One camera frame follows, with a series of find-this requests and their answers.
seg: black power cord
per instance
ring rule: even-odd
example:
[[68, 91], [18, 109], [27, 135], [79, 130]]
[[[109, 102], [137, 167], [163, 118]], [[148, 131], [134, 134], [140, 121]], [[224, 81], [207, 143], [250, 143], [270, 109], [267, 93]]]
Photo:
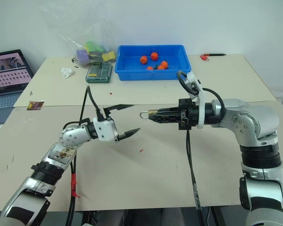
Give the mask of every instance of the black power cord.
[[[95, 103], [95, 101], [94, 101], [94, 99], [92, 97], [90, 87], [87, 86], [86, 91], [85, 91], [85, 95], [84, 95], [84, 101], [83, 101], [83, 104], [82, 104], [80, 120], [79, 121], [68, 122], [67, 124], [65, 124], [63, 129], [65, 129], [66, 126], [68, 126], [70, 124], [77, 124], [78, 123], [79, 126], [80, 126], [82, 123], [90, 122], [90, 120], [88, 118], [82, 119], [83, 118], [84, 109], [85, 109], [87, 94], [89, 95], [89, 98], [90, 98], [92, 104], [95, 107], [96, 115], [98, 117], [98, 120], [99, 121], [105, 120], [104, 116], [100, 113], [99, 107], [97, 106], [97, 104]], [[71, 174], [72, 175], [75, 174], [76, 173], [76, 155], [74, 157], [73, 163], [72, 162], [70, 163], [70, 168], [71, 168]], [[74, 213], [75, 213], [75, 196], [71, 195], [70, 204], [69, 204], [69, 210], [68, 210], [68, 215], [67, 215], [67, 220], [66, 220], [65, 226], [71, 226], [72, 220], [73, 220], [73, 217], [74, 217]]]
[[189, 160], [189, 166], [190, 166], [190, 170], [191, 170], [191, 177], [192, 177], [194, 199], [195, 199], [195, 204], [196, 204], [196, 211], [197, 211], [200, 226], [205, 226], [202, 207], [201, 207], [201, 203], [200, 203], [200, 199], [199, 199], [199, 195], [198, 195], [197, 184], [196, 184], [196, 179], [195, 179], [194, 170], [193, 170], [192, 156], [191, 156], [190, 131], [189, 130], [187, 130], [187, 136], [186, 136], [186, 149], [187, 149], [187, 155], [188, 155], [188, 160]]
[[222, 98], [219, 96], [219, 94], [217, 94], [215, 91], [208, 89], [208, 88], [202, 88], [204, 91], [210, 92], [212, 93], [214, 96], [216, 96], [216, 98], [219, 100], [220, 105], [221, 105], [221, 111], [220, 111], [220, 117], [219, 117], [219, 122], [221, 122], [221, 120], [224, 118], [225, 116], [225, 104], [222, 100]]
[[[185, 89], [185, 91], [187, 91], [188, 93], [190, 93], [190, 94], [192, 94], [194, 96], [198, 95], [199, 94], [199, 90], [197, 90], [197, 87], [196, 86], [195, 87], [192, 86], [191, 88], [188, 87], [187, 84], [184, 82], [182, 76], [184, 76], [186, 78], [187, 74], [182, 72], [182, 71], [178, 71], [177, 72], [177, 78], [178, 78], [179, 83], [181, 84], [181, 86]], [[218, 99], [218, 101], [220, 102], [221, 110], [220, 110], [219, 122], [221, 122], [221, 120], [225, 116], [225, 105], [224, 105], [224, 102], [223, 102], [222, 98], [215, 91], [213, 91], [211, 89], [208, 89], [208, 88], [202, 88], [202, 89], [204, 91], [210, 92], [213, 95], [215, 95], [216, 98]], [[194, 194], [194, 199], [195, 199], [195, 203], [196, 203], [196, 210], [197, 210], [197, 214], [198, 214], [198, 219], [199, 219], [200, 225], [201, 226], [205, 226], [205, 219], [203, 217], [203, 211], [202, 211], [202, 207], [201, 207], [201, 203], [200, 203], [200, 199], [199, 199], [196, 179], [195, 179], [194, 170], [193, 170], [193, 164], [192, 164], [192, 158], [191, 158], [190, 131], [189, 130], [187, 130], [187, 135], [186, 135], [186, 150], [187, 150], [187, 156], [188, 156], [189, 166], [190, 166], [190, 170], [191, 170], [193, 194]]]

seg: white tissue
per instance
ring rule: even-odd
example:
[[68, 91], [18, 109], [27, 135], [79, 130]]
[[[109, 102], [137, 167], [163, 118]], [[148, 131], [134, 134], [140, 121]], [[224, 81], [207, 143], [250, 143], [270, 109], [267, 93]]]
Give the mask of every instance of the white tissue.
[[72, 70], [71, 68], [62, 68], [61, 72], [62, 72], [63, 78], [66, 79], [74, 73], [74, 70]]

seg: metal hook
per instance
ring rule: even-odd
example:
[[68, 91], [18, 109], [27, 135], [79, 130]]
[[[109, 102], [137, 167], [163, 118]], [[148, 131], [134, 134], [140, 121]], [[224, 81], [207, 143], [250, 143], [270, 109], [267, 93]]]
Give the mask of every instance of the metal hook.
[[142, 119], [148, 119], [148, 118], [149, 118], [149, 117], [143, 117], [143, 116], [142, 116], [142, 114], [145, 114], [145, 113], [148, 114], [148, 116], [149, 116], [148, 111], [146, 111], [146, 112], [141, 112], [141, 113], [140, 113], [140, 117], [141, 117]]

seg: laptop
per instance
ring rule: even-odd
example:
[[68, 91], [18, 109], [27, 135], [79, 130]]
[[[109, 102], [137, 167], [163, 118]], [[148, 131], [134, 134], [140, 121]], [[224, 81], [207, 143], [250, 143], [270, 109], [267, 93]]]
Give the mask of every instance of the laptop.
[[6, 121], [32, 77], [21, 50], [0, 53], [0, 124]]

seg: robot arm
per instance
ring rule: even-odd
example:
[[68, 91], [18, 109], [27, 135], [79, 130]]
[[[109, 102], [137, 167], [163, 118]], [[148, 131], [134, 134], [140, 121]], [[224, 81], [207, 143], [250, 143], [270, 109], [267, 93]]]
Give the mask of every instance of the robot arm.
[[121, 110], [130, 106], [116, 105], [105, 108], [106, 118], [101, 115], [99, 118], [93, 118], [93, 122], [86, 119], [86, 124], [71, 125], [63, 129], [58, 142], [51, 147], [40, 163], [32, 166], [33, 174], [24, 180], [3, 208], [0, 226], [39, 226], [50, 205], [46, 197], [54, 192], [56, 183], [75, 157], [77, 148], [97, 138], [100, 141], [118, 142], [139, 130], [133, 129], [119, 136], [115, 123], [109, 116], [113, 109]]
[[205, 102], [205, 96], [197, 94], [203, 92], [199, 81], [192, 73], [184, 75], [184, 80], [180, 74], [183, 72], [177, 74], [178, 79], [191, 98], [179, 99], [178, 107], [148, 110], [140, 116], [157, 123], [178, 123], [179, 129], [187, 130], [202, 128], [204, 115], [204, 124], [231, 130], [242, 155], [240, 200], [250, 211], [246, 225], [283, 226], [283, 162], [278, 152], [277, 114], [269, 107], [251, 106], [238, 99], [224, 100], [224, 109], [219, 100], [201, 108], [199, 103]]

